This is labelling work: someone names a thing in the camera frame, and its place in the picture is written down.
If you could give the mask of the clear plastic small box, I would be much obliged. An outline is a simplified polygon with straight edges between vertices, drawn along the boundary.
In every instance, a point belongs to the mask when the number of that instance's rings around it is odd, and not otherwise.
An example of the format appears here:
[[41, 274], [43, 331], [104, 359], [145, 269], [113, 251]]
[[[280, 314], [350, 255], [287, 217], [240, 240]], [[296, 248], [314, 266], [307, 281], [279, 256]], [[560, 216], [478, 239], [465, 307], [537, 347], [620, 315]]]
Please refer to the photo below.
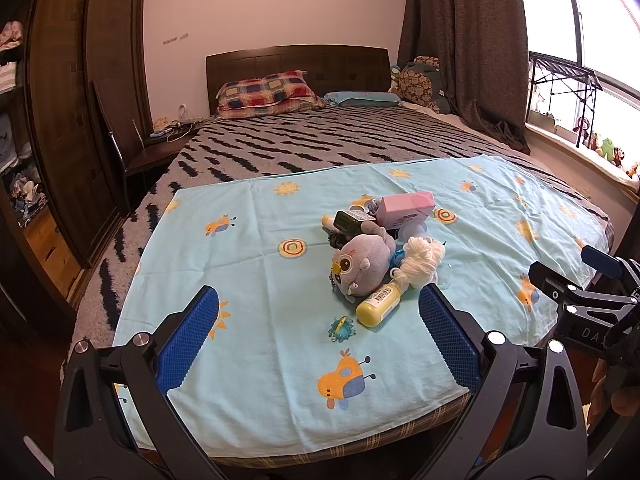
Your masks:
[[440, 290], [446, 290], [449, 287], [453, 273], [454, 270], [452, 270], [452, 265], [450, 263], [443, 262], [438, 266], [437, 280], [435, 283]]

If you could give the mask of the white yarn ball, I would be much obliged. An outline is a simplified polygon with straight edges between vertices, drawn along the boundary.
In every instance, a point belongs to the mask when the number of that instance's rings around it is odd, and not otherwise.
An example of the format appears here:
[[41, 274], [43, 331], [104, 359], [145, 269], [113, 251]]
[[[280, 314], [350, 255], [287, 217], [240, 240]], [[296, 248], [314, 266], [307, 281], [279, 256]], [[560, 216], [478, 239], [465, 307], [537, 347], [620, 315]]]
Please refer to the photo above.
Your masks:
[[446, 255], [439, 240], [411, 237], [402, 248], [405, 258], [399, 268], [390, 268], [390, 281], [404, 294], [408, 288], [420, 290], [437, 280], [437, 268]]

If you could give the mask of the yellow bottle white cap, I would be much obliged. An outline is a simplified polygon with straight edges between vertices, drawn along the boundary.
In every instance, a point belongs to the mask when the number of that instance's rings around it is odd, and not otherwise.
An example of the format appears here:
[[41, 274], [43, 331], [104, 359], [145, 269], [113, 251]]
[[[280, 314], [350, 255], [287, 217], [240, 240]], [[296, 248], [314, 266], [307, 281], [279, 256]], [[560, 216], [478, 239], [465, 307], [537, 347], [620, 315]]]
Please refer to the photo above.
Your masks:
[[379, 326], [400, 304], [401, 291], [398, 286], [389, 282], [381, 285], [375, 292], [361, 301], [356, 307], [358, 322], [367, 328]]

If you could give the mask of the blue snack packet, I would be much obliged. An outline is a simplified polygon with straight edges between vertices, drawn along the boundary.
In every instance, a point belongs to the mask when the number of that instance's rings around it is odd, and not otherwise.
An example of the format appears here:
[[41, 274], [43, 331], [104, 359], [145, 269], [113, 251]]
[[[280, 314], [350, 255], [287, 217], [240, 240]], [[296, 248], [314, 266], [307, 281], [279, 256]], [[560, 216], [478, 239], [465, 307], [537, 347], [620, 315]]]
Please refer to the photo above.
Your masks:
[[393, 257], [390, 258], [390, 268], [399, 268], [401, 266], [402, 260], [404, 260], [406, 252], [403, 249], [397, 249], [394, 252]]

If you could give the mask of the white plastic cup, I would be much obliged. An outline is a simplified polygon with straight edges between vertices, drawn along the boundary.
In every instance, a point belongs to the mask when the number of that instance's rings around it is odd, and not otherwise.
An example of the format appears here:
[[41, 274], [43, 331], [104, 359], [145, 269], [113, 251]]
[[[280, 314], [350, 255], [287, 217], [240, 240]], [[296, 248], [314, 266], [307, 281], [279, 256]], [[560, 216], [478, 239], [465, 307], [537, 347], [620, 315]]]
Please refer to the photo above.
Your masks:
[[409, 222], [399, 228], [398, 240], [408, 242], [411, 237], [426, 238], [427, 240], [430, 238], [424, 222]]

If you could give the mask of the grey plush toy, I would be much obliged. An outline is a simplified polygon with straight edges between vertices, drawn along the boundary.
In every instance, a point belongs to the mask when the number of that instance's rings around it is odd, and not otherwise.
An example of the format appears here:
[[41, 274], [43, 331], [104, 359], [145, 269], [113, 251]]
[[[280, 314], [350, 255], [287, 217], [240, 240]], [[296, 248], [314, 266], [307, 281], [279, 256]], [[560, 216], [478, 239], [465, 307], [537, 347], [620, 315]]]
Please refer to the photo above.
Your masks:
[[365, 221], [361, 233], [334, 252], [329, 279], [347, 301], [366, 298], [380, 286], [396, 252], [396, 242], [384, 226]]

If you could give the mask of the green toy figure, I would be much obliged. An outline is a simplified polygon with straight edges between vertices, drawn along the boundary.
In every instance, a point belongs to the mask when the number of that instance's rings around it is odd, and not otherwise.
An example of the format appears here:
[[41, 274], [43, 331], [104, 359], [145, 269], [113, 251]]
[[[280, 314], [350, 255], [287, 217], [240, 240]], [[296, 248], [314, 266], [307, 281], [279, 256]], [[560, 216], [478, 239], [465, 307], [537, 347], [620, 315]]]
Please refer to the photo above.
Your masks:
[[611, 139], [605, 138], [600, 145], [600, 148], [597, 149], [597, 152], [600, 154], [608, 162], [612, 162], [614, 160], [614, 152], [615, 146]]

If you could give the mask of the pink cardboard box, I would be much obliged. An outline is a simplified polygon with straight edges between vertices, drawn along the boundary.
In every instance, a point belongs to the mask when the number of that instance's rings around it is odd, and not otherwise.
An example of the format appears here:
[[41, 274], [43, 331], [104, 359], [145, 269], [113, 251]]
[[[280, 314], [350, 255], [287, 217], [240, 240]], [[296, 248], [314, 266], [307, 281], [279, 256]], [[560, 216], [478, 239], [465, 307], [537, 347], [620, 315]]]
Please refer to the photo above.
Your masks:
[[431, 192], [404, 193], [382, 197], [374, 216], [380, 226], [394, 230], [407, 223], [425, 221], [434, 208]]

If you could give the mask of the light blue cartoon sheet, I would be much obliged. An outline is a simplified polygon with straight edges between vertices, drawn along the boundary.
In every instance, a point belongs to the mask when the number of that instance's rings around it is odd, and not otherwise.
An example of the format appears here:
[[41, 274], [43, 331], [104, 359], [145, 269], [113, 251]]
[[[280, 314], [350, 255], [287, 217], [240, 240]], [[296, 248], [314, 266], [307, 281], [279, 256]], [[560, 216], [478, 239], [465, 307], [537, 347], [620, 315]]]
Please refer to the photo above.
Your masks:
[[435, 282], [485, 330], [531, 346], [556, 319], [528, 276], [574, 283], [594, 214], [499, 157], [337, 167], [175, 192], [142, 252], [116, 344], [201, 290], [218, 312], [171, 404], [213, 457], [370, 443], [463, 396], [420, 318]]

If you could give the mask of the dark green black box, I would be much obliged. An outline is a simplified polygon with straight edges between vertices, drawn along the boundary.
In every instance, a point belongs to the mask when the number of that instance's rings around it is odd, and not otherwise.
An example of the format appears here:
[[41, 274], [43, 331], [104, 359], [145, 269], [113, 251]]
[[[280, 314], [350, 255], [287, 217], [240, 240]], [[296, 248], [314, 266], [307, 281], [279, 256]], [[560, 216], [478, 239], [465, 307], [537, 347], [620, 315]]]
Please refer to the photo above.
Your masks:
[[352, 238], [363, 233], [363, 222], [375, 222], [375, 218], [363, 210], [341, 209], [338, 210], [333, 219], [333, 226], [338, 232], [348, 238]]

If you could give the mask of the black metal window rack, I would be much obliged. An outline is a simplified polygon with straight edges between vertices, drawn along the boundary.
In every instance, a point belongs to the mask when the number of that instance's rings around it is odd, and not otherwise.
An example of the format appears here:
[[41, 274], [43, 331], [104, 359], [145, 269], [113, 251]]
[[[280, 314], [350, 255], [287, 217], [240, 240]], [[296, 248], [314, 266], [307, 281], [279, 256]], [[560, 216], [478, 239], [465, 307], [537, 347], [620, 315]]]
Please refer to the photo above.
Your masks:
[[550, 54], [529, 53], [526, 119], [539, 128], [591, 148], [598, 93], [594, 70]]

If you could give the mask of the brown patterned cushion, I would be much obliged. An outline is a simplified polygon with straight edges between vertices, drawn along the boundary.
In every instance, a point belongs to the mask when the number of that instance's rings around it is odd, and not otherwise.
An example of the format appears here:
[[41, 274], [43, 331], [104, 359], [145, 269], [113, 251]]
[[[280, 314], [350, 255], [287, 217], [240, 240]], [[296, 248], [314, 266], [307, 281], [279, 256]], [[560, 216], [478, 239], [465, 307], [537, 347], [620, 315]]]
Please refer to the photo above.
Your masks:
[[402, 100], [434, 110], [438, 114], [450, 114], [439, 59], [434, 56], [417, 56], [392, 77], [392, 92]]

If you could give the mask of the plaid red blue pillow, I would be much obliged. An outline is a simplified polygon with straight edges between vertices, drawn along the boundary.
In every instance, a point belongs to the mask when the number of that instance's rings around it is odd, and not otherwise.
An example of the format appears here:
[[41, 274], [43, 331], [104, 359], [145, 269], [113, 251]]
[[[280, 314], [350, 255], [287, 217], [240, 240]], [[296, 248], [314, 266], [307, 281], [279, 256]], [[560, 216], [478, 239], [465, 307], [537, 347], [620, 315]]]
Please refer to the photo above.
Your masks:
[[304, 70], [226, 82], [218, 91], [215, 115], [243, 119], [279, 115], [326, 106], [306, 81]]

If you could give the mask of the teal flat pillow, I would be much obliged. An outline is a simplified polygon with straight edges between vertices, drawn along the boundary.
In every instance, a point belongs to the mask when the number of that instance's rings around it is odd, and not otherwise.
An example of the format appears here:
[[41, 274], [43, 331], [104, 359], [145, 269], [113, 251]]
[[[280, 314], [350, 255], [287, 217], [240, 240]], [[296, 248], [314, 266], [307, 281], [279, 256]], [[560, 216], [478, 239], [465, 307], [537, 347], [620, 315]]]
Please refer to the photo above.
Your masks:
[[333, 107], [398, 107], [400, 105], [400, 97], [392, 92], [328, 92], [322, 100], [326, 105]]

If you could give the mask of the dark brown curtain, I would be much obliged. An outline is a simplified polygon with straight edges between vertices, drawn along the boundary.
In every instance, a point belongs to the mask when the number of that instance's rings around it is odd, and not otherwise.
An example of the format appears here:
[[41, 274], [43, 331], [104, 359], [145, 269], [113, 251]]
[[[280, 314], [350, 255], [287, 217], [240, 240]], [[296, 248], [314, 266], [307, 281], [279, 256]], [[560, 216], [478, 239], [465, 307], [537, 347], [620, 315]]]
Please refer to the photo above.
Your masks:
[[406, 0], [397, 61], [439, 60], [445, 96], [471, 128], [528, 154], [523, 0]]

